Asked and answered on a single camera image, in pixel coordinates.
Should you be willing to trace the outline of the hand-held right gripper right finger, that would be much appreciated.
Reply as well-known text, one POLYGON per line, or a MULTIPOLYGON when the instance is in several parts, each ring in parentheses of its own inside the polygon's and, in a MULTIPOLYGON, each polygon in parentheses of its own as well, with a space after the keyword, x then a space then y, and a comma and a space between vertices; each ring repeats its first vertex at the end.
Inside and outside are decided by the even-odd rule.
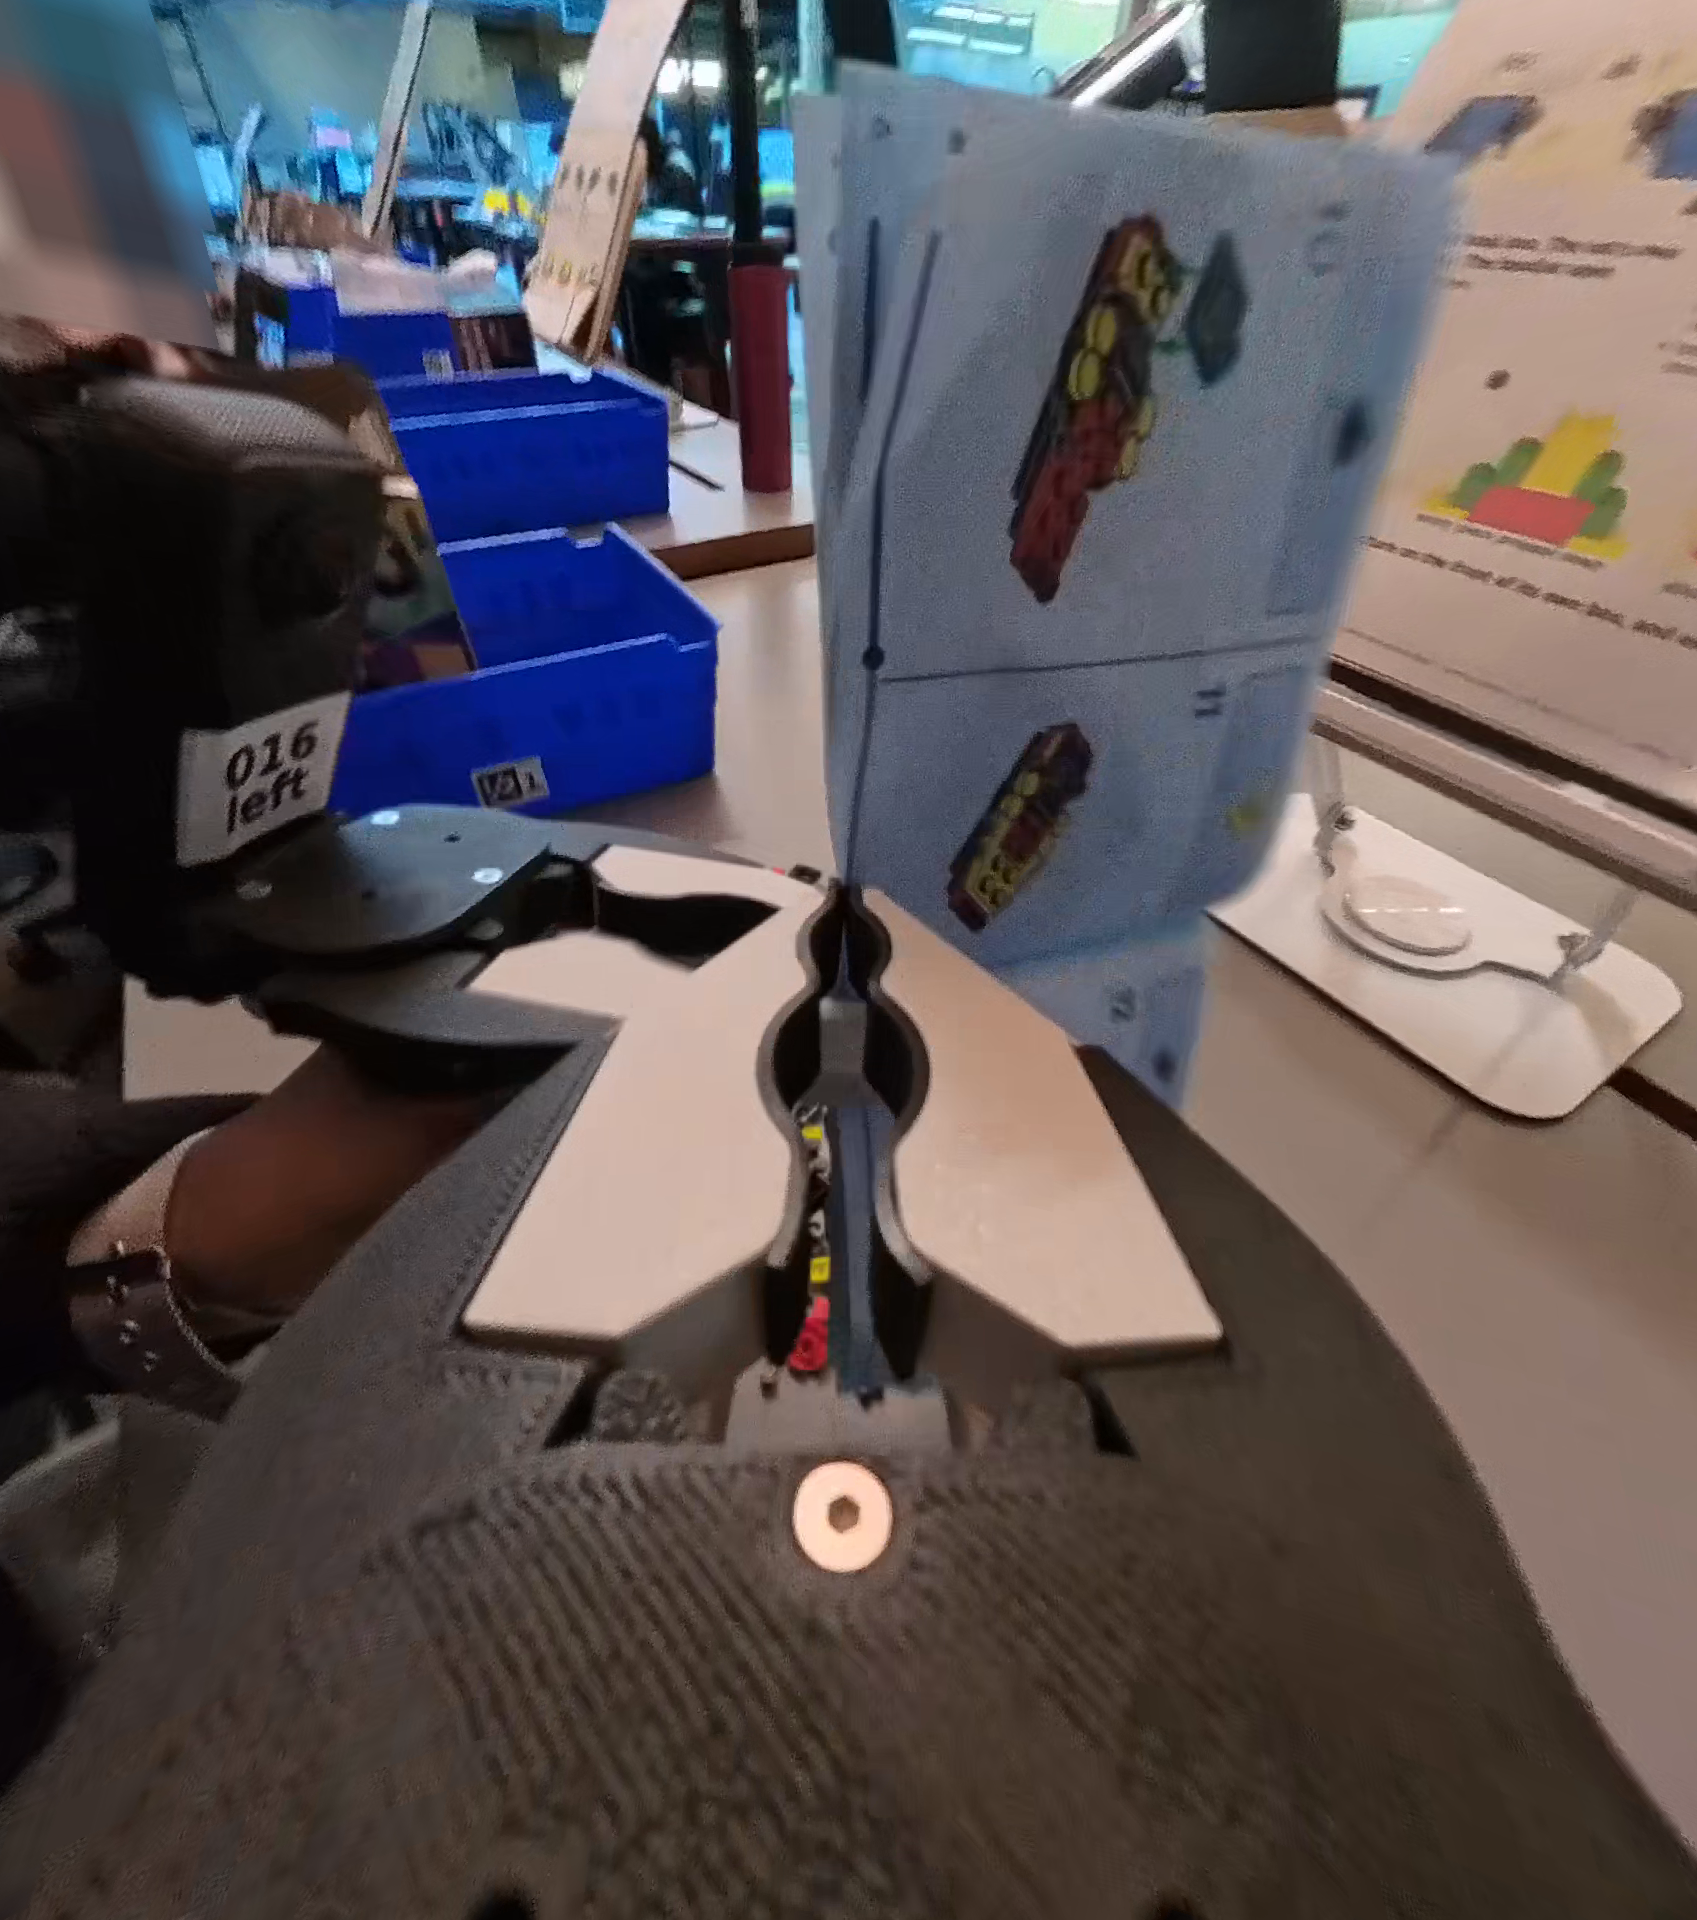
POLYGON ((1223 1350, 1069 1035, 876 889, 849 893, 864 1011, 868 1318, 894 1381, 976 1404, 1223 1350))

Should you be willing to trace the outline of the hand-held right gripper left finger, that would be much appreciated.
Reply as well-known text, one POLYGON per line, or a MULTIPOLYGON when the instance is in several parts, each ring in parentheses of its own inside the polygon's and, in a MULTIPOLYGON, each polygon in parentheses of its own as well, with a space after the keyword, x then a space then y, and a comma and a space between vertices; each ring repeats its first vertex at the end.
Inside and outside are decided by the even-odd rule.
POLYGON ((798 964, 706 964, 607 1055, 462 1310, 472 1341, 725 1398, 764 1354, 763 1268, 796 1246, 798 1134, 771 1036, 798 964))

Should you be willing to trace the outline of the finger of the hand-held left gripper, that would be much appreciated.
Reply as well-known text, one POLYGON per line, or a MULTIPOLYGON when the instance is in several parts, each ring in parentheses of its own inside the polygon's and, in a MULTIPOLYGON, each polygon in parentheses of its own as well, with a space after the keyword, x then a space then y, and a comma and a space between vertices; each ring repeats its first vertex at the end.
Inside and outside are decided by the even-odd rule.
POLYGON ((671 964, 798 964, 831 889, 708 854, 610 843, 589 863, 585 928, 671 964))
POLYGON ((557 933, 498 952, 466 992, 622 1025, 668 1012, 705 966, 609 933, 557 933))

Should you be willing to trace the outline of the lego instruction booklet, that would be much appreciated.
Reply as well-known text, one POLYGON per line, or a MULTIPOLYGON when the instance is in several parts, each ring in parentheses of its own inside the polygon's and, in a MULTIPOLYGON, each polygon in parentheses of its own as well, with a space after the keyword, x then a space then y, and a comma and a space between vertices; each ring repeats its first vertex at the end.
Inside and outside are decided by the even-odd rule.
POLYGON ((796 160, 832 959, 879 890, 1173 1111, 1457 169, 852 65, 796 160))

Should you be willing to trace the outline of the person's left hand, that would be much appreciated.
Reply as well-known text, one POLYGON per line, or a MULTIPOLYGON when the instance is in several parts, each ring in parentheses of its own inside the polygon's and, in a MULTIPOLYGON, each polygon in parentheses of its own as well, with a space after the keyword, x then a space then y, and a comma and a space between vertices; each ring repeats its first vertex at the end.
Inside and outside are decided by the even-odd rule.
POLYGON ((189 1144, 164 1212, 171 1279, 213 1318, 288 1318, 512 1097, 400 1092, 319 1050, 189 1144))

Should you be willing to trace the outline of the blue storage bin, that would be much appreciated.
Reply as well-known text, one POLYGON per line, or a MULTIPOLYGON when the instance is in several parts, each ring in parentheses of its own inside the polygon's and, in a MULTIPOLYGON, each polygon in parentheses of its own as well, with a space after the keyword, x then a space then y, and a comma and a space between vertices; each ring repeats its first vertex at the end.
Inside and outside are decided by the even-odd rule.
POLYGON ((356 696, 334 812, 576 817, 714 771, 717 617, 641 543, 531 533, 439 558, 472 668, 356 696))
POLYGON ((235 350, 269 370, 344 364, 383 382, 537 372, 538 348, 516 310, 344 310, 328 285, 243 271, 233 294, 235 350))
POLYGON ((380 382, 439 546, 668 514, 668 406, 620 372, 380 382))

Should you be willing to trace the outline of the white display stand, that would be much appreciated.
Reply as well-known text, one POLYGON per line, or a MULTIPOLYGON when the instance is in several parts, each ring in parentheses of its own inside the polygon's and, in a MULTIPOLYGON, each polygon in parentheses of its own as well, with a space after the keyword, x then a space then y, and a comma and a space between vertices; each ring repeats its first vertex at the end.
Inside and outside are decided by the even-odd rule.
POLYGON ((1622 944, 1647 899, 1697 909, 1697 800, 1336 667, 1271 850, 1208 914, 1457 1092, 1554 1125, 1681 1012, 1673 977, 1622 944), (1355 800, 1355 758, 1579 858, 1608 890, 1574 919, 1438 850, 1355 800))

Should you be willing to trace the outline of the red cylinder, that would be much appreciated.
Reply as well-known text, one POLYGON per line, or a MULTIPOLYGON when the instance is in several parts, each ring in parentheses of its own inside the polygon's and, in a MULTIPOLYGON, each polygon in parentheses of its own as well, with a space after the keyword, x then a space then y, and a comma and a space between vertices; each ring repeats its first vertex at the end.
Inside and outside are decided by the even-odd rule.
POLYGON ((727 278, 731 397, 749 494, 793 488, 788 273, 764 246, 736 246, 727 278))

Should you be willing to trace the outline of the brown cardboard board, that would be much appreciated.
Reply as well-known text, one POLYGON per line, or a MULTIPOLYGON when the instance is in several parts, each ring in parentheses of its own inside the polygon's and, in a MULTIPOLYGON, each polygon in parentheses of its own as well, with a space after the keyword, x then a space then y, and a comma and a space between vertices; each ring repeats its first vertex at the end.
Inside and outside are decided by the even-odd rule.
POLYGON ((541 347, 580 366, 605 348, 647 180, 641 141, 681 2, 610 2, 583 68, 534 256, 525 317, 541 347))

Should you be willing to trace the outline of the white instruction display panel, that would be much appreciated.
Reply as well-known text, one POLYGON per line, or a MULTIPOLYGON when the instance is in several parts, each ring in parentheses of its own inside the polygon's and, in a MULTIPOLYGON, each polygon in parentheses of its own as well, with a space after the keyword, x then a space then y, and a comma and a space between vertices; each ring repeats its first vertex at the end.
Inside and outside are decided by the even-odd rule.
POLYGON ((1697 808, 1697 2, 1460 4, 1450 289, 1338 664, 1697 808))

